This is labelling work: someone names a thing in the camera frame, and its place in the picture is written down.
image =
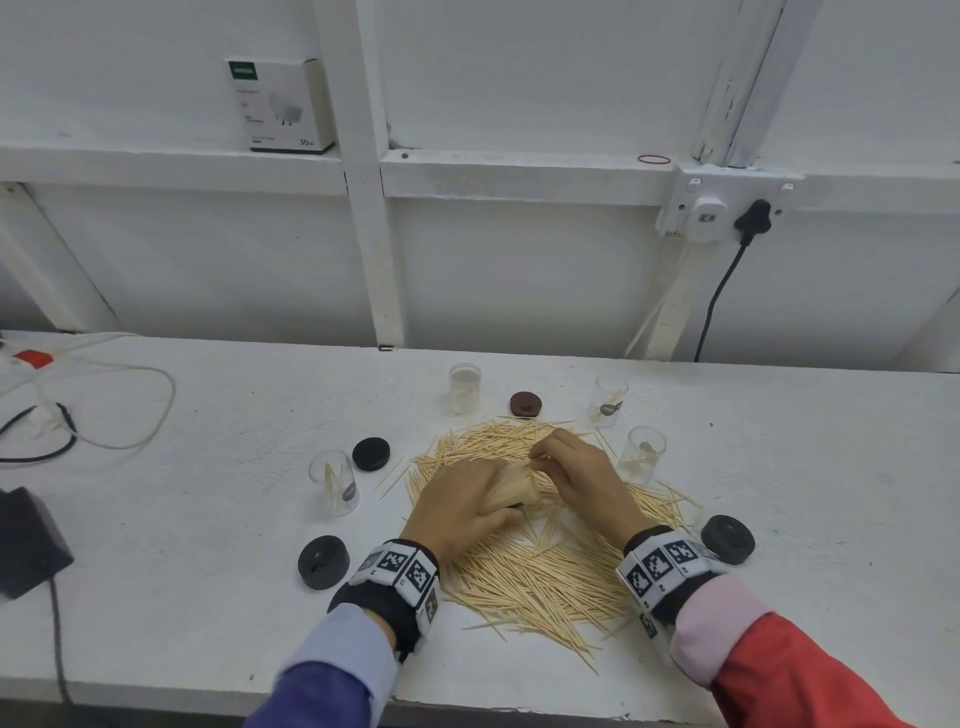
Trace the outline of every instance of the left hand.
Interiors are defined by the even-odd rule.
[[[400,538],[426,546],[445,566],[494,531],[520,522],[523,514],[515,508],[478,514],[480,501],[506,465],[506,460],[460,460],[440,468],[420,493]]]

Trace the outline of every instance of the red sleeve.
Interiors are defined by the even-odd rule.
[[[751,625],[710,684],[731,728],[909,728],[792,622]]]

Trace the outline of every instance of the blue sleeve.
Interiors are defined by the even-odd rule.
[[[341,604],[280,669],[244,728],[374,728],[397,670],[380,628],[360,607]]]
[[[287,670],[244,728],[369,728],[370,694],[353,675],[326,663]]]

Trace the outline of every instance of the white tabletop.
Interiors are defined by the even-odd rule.
[[[379,499],[373,473],[358,477],[352,514],[317,522],[313,454],[379,435],[412,456],[450,426],[505,413],[522,389],[540,394],[545,420],[568,420],[597,374],[616,370],[631,390],[608,439],[619,447],[639,424],[665,433],[658,475],[753,529],[756,553],[737,571],[760,596],[902,718],[946,728],[960,715],[956,376],[172,339],[86,353],[162,367],[180,390],[142,451],[79,444],[0,471],[4,490],[42,497],[76,557],[58,583],[80,702],[248,713],[332,594],[300,583],[303,546],[336,534],[356,566],[410,509],[402,486]],[[440,407],[447,369],[462,360],[483,371],[482,411],[468,420]],[[141,372],[72,376],[48,390],[81,432],[124,442],[149,431],[166,386]],[[0,420],[35,401],[29,386],[4,396]],[[12,432],[0,455],[24,447],[44,446]],[[722,724],[638,626],[603,643],[597,676],[539,636],[503,643],[462,630],[478,621],[456,605],[440,610],[400,672],[398,704]],[[0,696],[57,699],[53,676],[41,587],[0,605]]]

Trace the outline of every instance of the black power adapter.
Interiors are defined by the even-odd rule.
[[[0,492],[0,594],[16,599],[73,563],[43,502],[26,488]]]

